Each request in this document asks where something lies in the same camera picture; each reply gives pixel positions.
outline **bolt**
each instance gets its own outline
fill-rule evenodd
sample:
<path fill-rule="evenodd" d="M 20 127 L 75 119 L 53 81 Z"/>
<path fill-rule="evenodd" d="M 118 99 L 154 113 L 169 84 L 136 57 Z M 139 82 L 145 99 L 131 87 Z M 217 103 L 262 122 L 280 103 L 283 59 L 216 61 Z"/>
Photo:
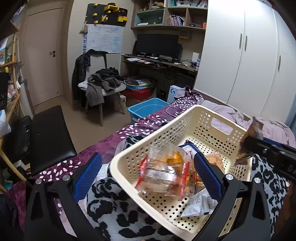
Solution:
<path fill-rule="evenodd" d="M 260 182 L 261 182 L 260 178 L 258 178 L 258 177 L 254 178 L 254 181 L 255 181 L 256 183 L 260 183 Z"/>
<path fill-rule="evenodd" d="M 226 174 L 225 177 L 227 180 L 233 180 L 233 176 L 231 174 Z"/>
<path fill-rule="evenodd" d="M 63 176 L 63 180 L 64 181 L 68 181 L 70 179 L 70 175 L 65 175 L 65 176 Z"/>
<path fill-rule="evenodd" d="M 38 178 L 38 179 L 36 180 L 35 183 L 36 183 L 36 184 L 40 184 L 40 183 L 42 183 L 42 179 L 41 179 L 41 178 Z"/>

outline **cabinet handle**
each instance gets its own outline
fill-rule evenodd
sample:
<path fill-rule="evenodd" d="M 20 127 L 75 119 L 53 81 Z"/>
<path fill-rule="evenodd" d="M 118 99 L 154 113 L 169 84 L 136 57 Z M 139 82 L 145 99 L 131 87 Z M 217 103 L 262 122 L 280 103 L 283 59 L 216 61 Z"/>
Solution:
<path fill-rule="evenodd" d="M 278 71 L 279 71 L 280 66 L 281 66 L 281 56 L 279 56 L 279 67 L 278 67 Z"/>
<path fill-rule="evenodd" d="M 248 42 L 248 36 L 246 35 L 246 44 L 244 46 L 244 50 L 246 51 L 247 50 L 247 42 Z"/>
<path fill-rule="evenodd" d="M 240 38 L 240 41 L 239 41 L 239 49 L 241 48 L 242 46 L 242 34 L 241 34 L 241 38 Z"/>

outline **cream plastic basket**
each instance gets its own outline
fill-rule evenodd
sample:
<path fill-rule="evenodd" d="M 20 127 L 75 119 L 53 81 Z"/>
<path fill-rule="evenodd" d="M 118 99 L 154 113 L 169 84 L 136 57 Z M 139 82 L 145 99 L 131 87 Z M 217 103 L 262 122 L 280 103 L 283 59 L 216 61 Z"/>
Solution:
<path fill-rule="evenodd" d="M 216 118 L 226 124 L 232 131 L 226 134 L 212 126 Z M 200 105 L 192 106 L 174 120 L 159 128 L 154 133 L 135 143 L 116 155 L 110 164 L 112 176 L 124 191 L 154 220 L 180 238 L 190 241 L 202 229 L 210 215 L 181 218 L 188 199 L 178 201 L 158 193 L 139 194 L 134 188 L 139 177 L 139 165 L 148 153 L 151 145 L 165 149 L 168 143 L 184 144 L 185 140 L 193 142 L 203 154 L 218 150 L 221 154 L 225 173 L 231 173 L 236 179 L 249 181 L 251 159 L 248 165 L 234 166 L 234 159 L 239 149 L 239 141 L 246 130 L 223 116 Z M 239 209 L 241 199 L 237 199 L 220 235 L 228 233 Z"/>

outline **wardrobe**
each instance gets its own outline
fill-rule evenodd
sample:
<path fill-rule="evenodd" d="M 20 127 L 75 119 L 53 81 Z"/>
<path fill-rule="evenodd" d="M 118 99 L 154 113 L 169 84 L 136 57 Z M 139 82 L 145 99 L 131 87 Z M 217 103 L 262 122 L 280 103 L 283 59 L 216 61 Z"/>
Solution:
<path fill-rule="evenodd" d="M 194 89 L 246 116 L 285 122 L 296 94 L 296 40 L 257 0 L 209 0 Z"/>

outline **blue storage box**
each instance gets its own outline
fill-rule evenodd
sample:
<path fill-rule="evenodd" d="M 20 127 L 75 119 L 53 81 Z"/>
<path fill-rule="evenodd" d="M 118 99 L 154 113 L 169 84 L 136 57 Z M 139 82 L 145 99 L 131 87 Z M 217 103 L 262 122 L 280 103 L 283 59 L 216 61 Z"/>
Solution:
<path fill-rule="evenodd" d="M 135 104 L 128 108 L 131 115 L 131 122 L 135 123 L 139 118 L 148 116 L 168 105 L 169 103 L 158 98 L 152 98 L 139 104 Z"/>

